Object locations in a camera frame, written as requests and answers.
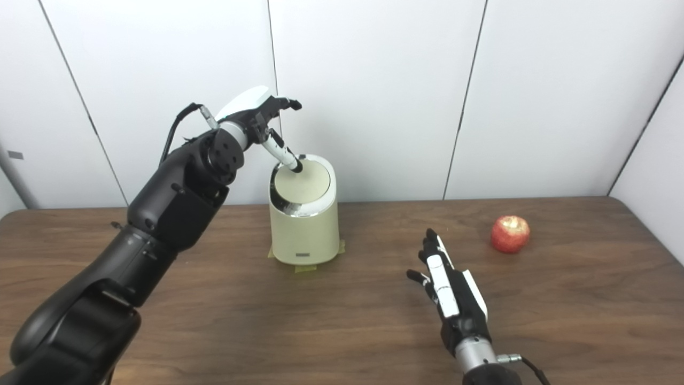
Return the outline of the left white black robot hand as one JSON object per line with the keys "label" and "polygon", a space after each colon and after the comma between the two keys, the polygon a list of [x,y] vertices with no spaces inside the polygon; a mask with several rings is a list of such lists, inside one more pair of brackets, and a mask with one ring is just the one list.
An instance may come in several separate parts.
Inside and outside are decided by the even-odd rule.
{"label": "left white black robot hand", "polygon": [[220,129],[237,140],[242,151],[254,144],[261,145],[283,166],[300,173],[303,170],[300,159],[269,126],[272,119],[280,117],[280,112],[287,109],[298,111],[301,103],[293,98],[275,96],[266,86],[256,86],[233,98],[215,115],[215,120]]}

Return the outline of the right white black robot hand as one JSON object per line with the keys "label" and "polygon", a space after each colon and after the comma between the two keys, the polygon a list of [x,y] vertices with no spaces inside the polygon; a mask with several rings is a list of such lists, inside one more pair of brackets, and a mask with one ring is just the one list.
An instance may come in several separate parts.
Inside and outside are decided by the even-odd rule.
{"label": "right white black robot hand", "polygon": [[463,341],[491,341],[486,304],[470,271],[459,271],[449,257],[442,239],[432,228],[426,229],[418,260],[428,273],[408,269],[406,276],[422,285],[441,320],[440,336],[447,351],[455,356]]}

